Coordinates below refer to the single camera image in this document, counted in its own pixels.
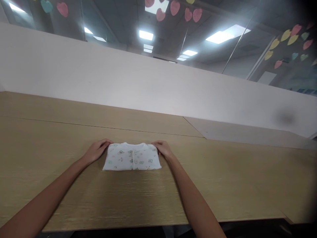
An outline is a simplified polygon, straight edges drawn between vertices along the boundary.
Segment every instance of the green heart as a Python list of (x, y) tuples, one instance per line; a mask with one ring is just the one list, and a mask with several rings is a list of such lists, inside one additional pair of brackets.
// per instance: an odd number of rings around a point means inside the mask
[(309, 36), (309, 33), (308, 32), (304, 32), (300, 37), (303, 39), (303, 40), (306, 40)]
[(308, 57), (308, 55), (302, 54), (302, 55), (300, 56), (300, 60), (301, 60), (301, 61), (304, 61), (307, 57)]

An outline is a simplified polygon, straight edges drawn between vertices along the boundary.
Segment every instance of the glass wall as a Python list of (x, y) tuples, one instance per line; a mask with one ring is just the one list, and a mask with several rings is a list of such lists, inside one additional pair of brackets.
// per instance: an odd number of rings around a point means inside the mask
[(316, 25), (295, 0), (0, 3), (11, 24), (317, 96)]

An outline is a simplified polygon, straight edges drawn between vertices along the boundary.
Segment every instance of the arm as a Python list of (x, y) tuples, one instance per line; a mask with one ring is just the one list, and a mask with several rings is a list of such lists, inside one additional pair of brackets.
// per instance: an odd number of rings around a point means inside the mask
[(166, 141), (158, 140), (153, 145), (165, 156), (176, 179), (185, 213), (197, 237), (226, 237), (217, 219), (182, 165), (172, 153)]
[(93, 143), (82, 158), (74, 162), (54, 182), (47, 186), (0, 228), (0, 237), (35, 237), (48, 222), (77, 176), (88, 165), (97, 160), (111, 143), (113, 142), (108, 139)]

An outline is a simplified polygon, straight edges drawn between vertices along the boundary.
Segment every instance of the forearm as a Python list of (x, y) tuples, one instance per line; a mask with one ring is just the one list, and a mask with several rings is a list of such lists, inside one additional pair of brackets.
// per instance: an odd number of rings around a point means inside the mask
[(185, 212), (197, 237), (226, 237), (217, 219), (176, 157), (166, 158), (178, 184)]
[(35, 237), (48, 222), (71, 184), (87, 165), (82, 159), (73, 163), (0, 228), (0, 237)]

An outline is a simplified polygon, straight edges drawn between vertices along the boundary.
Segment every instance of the blue heart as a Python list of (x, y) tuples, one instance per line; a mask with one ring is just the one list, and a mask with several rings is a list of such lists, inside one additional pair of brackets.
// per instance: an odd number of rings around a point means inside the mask
[(293, 53), (292, 54), (292, 60), (295, 60), (297, 58), (297, 56), (298, 56), (298, 53)]
[(53, 5), (50, 1), (41, 0), (41, 5), (44, 12), (49, 13), (53, 10)]

